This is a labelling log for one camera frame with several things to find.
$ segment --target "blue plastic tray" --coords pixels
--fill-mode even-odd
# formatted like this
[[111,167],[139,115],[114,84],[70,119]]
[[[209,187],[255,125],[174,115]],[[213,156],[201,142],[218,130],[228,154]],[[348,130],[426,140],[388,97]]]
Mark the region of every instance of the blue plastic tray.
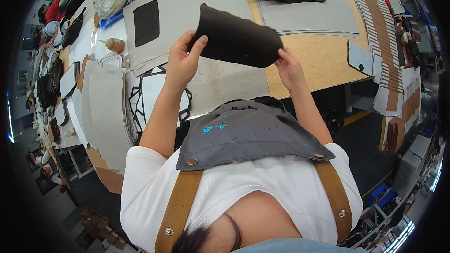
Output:
[[117,14],[115,14],[114,16],[112,16],[112,17],[110,17],[110,18],[108,18],[108,19],[106,19],[106,20],[100,20],[100,22],[98,23],[98,27],[100,28],[100,29],[105,29],[105,28],[108,28],[108,27],[110,27],[110,26],[112,26],[112,25],[114,25],[115,24],[115,22],[117,22],[118,20],[121,20],[123,18],[123,11],[121,10],[119,13],[117,13]]

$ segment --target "hand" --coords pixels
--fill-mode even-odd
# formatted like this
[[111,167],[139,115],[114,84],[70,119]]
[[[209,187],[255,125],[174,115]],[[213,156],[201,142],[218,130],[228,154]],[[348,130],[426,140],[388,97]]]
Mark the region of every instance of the hand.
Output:
[[182,92],[192,80],[199,65],[199,57],[208,42],[208,37],[201,36],[188,54],[188,44],[195,31],[185,32],[170,48],[164,86]]
[[278,49],[278,55],[281,58],[279,58],[274,64],[278,68],[278,74],[281,82],[283,82],[289,92],[306,86],[303,69],[294,52],[289,48],[285,48],[284,50],[280,48]]
[[44,47],[44,50],[47,50],[48,49],[48,47],[50,47],[50,45],[52,45],[53,44],[53,41],[48,41],[46,44],[45,44],[45,47]]

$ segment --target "white shirt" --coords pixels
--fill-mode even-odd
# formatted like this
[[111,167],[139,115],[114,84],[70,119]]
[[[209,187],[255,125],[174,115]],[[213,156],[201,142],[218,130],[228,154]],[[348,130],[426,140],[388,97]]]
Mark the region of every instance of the white shirt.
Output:
[[44,164],[46,164],[48,162],[50,157],[51,157],[50,154],[47,151],[45,151],[44,155],[36,157],[35,164],[43,167]]
[[[44,167],[48,167],[48,168],[52,168],[51,166],[50,166],[50,164],[46,164],[46,165],[44,165]],[[58,185],[62,185],[63,183],[62,183],[62,181],[61,181],[61,178],[60,177],[58,177],[59,176],[59,174],[55,174],[54,172],[53,172],[53,169],[52,169],[52,173],[50,174],[50,180],[53,182],[53,183],[55,183],[55,184],[58,184]]]
[[[325,145],[344,186],[352,211],[352,229],[363,202],[349,167],[346,152],[337,144]],[[122,186],[121,225],[130,241],[155,252],[156,236],[178,176],[177,150],[168,160],[152,149],[135,146],[127,154]],[[271,194],[290,215],[305,239],[336,244],[338,232],[322,182],[310,160],[266,157],[206,169],[200,180],[186,226],[211,225],[245,195],[261,190]]]

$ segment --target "wooden workbench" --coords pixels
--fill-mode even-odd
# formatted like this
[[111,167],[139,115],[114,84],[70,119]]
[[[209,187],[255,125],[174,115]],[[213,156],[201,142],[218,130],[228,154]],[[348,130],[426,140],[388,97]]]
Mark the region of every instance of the wooden workbench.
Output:
[[[356,7],[355,0],[348,1],[360,29],[358,38],[320,34],[293,34],[281,36],[284,46],[291,48],[300,59],[308,88],[311,91],[367,78],[367,76],[347,64],[348,39],[368,50],[367,33],[362,17]],[[253,16],[253,21],[261,25],[256,1],[248,0],[248,3]],[[63,60],[64,71],[70,66],[68,64],[68,48],[69,47],[61,51],[59,56],[60,59]],[[272,97],[284,98],[289,96],[289,92],[282,84],[278,76],[278,70],[274,65],[266,68],[266,78]]]

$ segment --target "brown leather strap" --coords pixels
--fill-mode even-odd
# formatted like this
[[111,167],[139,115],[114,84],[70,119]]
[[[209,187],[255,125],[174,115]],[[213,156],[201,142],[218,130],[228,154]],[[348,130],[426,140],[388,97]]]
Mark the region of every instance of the brown leather strap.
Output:
[[352,230],[353,218],[347,194],[338,173],[329,161],[313,161],[313,164],[333,210],[338,231],[337,244],[339,245]]
[[[338,231],[337,244],[340,244],[352,230],[352,211],[347,194],[338,173],[329,161],[318,162],[313,160],[312,162],[333,210]],[[170,253],[172,251],[173,244],[186,225],[202,174],[202,170],[181,171],[178,174],[156,237],[156,253]]]
[[155,252],[170,253],[184,230],[203,170],[180,171],[156,237]]

